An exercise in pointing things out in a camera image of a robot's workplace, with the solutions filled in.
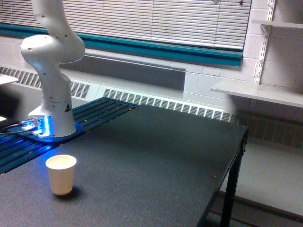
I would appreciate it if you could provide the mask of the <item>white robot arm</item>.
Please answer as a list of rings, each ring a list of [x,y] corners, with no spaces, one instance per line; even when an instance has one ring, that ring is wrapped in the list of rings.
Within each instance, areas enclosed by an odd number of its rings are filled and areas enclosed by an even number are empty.
[[[85,53],[84,42],[70,27],[61,0],[32,1],[36,20],[45,26],[46,35],[33,35],[21,44],[23,59],[39,75],[42,103],[29,113],[40,120],[32,134],[39,138],[60,138],[76,132],[71,103],[71,81],[60,65],[79,61]]]

